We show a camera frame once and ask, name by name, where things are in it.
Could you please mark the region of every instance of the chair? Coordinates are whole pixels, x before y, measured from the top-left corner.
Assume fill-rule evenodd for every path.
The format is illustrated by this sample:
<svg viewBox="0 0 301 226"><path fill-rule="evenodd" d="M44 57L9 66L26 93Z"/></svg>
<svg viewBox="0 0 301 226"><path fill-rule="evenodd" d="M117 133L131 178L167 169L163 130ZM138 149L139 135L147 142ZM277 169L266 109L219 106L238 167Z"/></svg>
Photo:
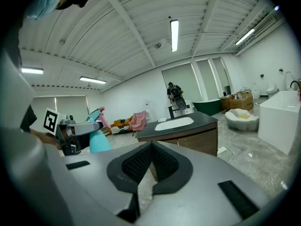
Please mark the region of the chair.
<svg viewBox="0 0 301 226"><path fill-rule="evenodd" d="M146 126L146 111L140 112L140 113L134 113L132 121L129 123L129 125L133 129L133 135L134 131L142 130Z"/></svg>

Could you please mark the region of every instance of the bathtub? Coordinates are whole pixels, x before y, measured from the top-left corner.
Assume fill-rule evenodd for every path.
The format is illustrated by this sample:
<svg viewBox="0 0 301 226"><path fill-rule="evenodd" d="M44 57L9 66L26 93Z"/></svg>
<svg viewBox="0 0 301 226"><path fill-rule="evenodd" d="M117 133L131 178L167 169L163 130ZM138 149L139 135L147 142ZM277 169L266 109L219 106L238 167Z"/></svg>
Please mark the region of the bathtub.
<svg viewBox="0 0 301 226"><path fill-rule="evenodd" d="M215 115L222 110L221 99L207 100L201 102L193 102L197 111L207 115Z"/></svg>
<svg viewBox="0 0 301 226"><path fill-rule="evenodd" d="M297 91L280 91L260 105L258 137L289 154L301 128Z"/></svg>

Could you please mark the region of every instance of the window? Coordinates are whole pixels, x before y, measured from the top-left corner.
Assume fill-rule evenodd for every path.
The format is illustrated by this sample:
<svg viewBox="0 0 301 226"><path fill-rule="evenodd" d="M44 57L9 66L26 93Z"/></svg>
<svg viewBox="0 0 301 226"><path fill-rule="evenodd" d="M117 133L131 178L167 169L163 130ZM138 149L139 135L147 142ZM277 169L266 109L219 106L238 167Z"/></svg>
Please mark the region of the window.
<svg viewBox="0 0 301 226"><path fill-rule="evenodd" d="M217 70L218 77L220 78L223 91L226 92L227 95L231 94L228 77L222 64L221 58L214 58L212 60Z"/></svg>
<svg viewBox="0 0 301 226"><path fill-rule="evenodd" d="M205 84L208 100L218 99L219 94L209 61L207 59L200 60L197 61L197 64Z"/></svg>
<svg viewBox="0 0 301 226"><path fill-rule="evenodd" d="M197 79L191 64L180 65L171 69L163 70L162 74L166 88L168 88L168 83L172 82L173 84L180 86L184 91L183 98L185 100L190 100L191 102L202 101Z"/></svg>
<svg viewBox="0 0 301 226"><path fill-rule="evenodd" d="M56 97L57 112L71 114L76 123L83 123L88 117L87 100L85 96Z"/></svg>

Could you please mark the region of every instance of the green bathtub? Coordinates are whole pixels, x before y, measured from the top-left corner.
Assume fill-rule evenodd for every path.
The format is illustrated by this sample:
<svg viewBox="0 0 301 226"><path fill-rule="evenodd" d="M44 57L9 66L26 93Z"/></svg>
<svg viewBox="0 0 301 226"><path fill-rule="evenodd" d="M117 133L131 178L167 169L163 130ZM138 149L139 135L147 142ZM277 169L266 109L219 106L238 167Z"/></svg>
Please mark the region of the green bathtub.
<svg viewBox="0 0 301 226"><path fill-rule="evenodd" d="M221 99L214 99L202 102L193 102L197 111L207 115L215 115L222 110Z"/></svg>

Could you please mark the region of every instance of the black strip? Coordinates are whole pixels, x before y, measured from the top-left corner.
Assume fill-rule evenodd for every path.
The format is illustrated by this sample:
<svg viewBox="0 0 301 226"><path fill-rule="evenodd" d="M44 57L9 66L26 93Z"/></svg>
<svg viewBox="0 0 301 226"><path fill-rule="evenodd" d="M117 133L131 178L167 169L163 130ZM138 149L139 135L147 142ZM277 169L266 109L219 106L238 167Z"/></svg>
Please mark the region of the black strip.
<svg viewBox="0 0 301 226"><path fill-rule="evenodd" d="M137 194L133 194L129 207L125 210L122 210L117 216L123 218L124 220L130 223L134 223L136 219L140 217L140 209Z"/></svg>
<svg viewBox="0 0 301 226"><path fill-rule="evenodd" d="M68 170L72 170L72 169L81 168L81 167L84 167L87 165L90 165L90 163L87 161L79 161L79 162L75 162L75 163L66 164L66 167Z"/></svg>
<svg viewBox="0 0 301 226"><path fill-rule="evenodd" d="M219 183L218 186L227 196L243 220L259 211L258 207L254 205L232 181Z"/></svg>

